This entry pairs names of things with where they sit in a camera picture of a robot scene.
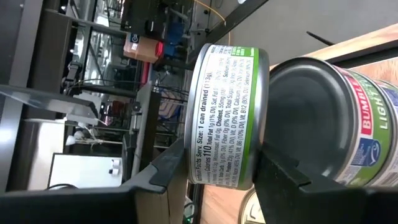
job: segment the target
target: white panel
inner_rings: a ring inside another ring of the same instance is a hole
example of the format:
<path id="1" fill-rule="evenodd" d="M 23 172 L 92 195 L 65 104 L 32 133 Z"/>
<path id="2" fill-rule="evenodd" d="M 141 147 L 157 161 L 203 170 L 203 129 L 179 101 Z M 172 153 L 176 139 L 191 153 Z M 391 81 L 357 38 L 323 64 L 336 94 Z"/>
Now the white panel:
<path id="1" fill-rule="evenodd" d="M 118 160 L 119 166 L 113 166 Z M 113 169 L 118 174 L 110 174 Z M 78 188 L 118 187 L 122 181 L 120 157 L 74 156 L 56 154 L 54 157 L 50 186 L 72 184 Z"/>
<path id="2" fill-rule="evenodd" d="M 35 154 L 30 168 L 29 190 L 43 190 L 49 181 L 52 155 L 63 150 L 65 125 L 55 123 L 37 123 L 39 130 Z"/>

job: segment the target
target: green stripe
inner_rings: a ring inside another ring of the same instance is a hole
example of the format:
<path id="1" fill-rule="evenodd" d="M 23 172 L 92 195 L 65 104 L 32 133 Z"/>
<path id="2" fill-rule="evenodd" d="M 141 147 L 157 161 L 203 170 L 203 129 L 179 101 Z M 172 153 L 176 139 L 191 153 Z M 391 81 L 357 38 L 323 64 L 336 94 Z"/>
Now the green stripe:
<path id="1" fill-rule="evenodd" d="M 254 122 L 254 103 L 256 99 L 256 86 L 257 86 L 257 74 L 259 71 L 259 49 L 254 49 L 254 63 L 253 63 L 253 76 L 251 82 L 250 92 L 250 105 L 249 105 L 249 116 L 248 126 L 246 127 L 246 137 L 244 142 L 244 151 L 241 164 L 241 174 L 239 176 L 239 185 L 245 180 L 246 166 L 248 165 L 248 157 L 250 152 L 250 140 Z"/>
<path id="2" fill-rule="evenodd" d="M 361 170 L 355 175 L 355 178 L 348 183 L 350 187 L 362 187 L 376 176 L 388 157 L 392 132 L 391 114 L 387 108 L 386 100 L 371 82 L 355 72 L 349 70 L 348 72 L 359 82 L 370 101 L 373 113 L 373 136 L 368 138 L 379 141 L 381 146 L 380 157 L 376 164 L 371 167 L 361 167 Z M 385 111 L 385 115 L 382 115 L 379 110 Z"/>

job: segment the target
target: orange box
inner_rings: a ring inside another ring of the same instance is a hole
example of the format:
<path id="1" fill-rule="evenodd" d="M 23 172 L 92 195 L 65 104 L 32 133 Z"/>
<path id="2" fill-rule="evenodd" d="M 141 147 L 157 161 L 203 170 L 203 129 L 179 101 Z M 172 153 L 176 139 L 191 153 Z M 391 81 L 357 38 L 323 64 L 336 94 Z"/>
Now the orange box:
<path id="1" fill-rule="evenodd" d="M 143 62 L 155 63 L 156 48 L 159 41 L 141 37 L 137 34 L 128 34 L 123 47 L 123 55 Z"/>

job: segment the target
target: tuna can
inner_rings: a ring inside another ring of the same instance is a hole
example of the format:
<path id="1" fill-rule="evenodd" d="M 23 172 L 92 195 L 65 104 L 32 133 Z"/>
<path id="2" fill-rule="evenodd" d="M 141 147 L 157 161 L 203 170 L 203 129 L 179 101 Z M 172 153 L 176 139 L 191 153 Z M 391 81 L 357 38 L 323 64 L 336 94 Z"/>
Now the tuna can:
<path id="1" fill-rule="evenodd" d="M 349 187 L 369 183 L 391 148 L 384 93 L 361 75 L 314 58 L 271 71 L 266 141 Z"/>
<path id="2" fill-rule="evenodd" d="M 266 127 L 264 50 L 206 44 L 193 71 L 185 121 L 188 178 L 247 190 Z"/>
<path id="3" fill-rule="evenodd" d="M 392 146 L 387 161 L 377 176 L 373 178 L 368 186 L 372 187 L 395 187 L 398 185 L 398 88 L 385 81 L 374 81 L 384 93 L 389 102 L 389 109 L 392 115 Z"/>
<path id="4" fill-rule="evenodd" d="M 239 208 L 238 224 L 266 224 L 256 190 L 249 190 Z"/>

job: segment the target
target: nutrition facts label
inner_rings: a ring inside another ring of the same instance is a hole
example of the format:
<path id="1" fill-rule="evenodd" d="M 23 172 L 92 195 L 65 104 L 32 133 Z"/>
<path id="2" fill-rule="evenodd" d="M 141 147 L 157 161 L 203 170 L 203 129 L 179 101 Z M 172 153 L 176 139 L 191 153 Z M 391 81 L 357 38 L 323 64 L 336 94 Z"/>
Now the nutrition facts label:
<path id="1" fill-rule="evenodd" d="M 194 182 L 238 186 L 245 166 L 245 146 L 251 138 L 250 99 L 251 94 L 255 94 L 253 78 L 257 77 L 253 69 L 252 48 L 212 45 L 208 49 L 193 115 L 191 171 Z"/>

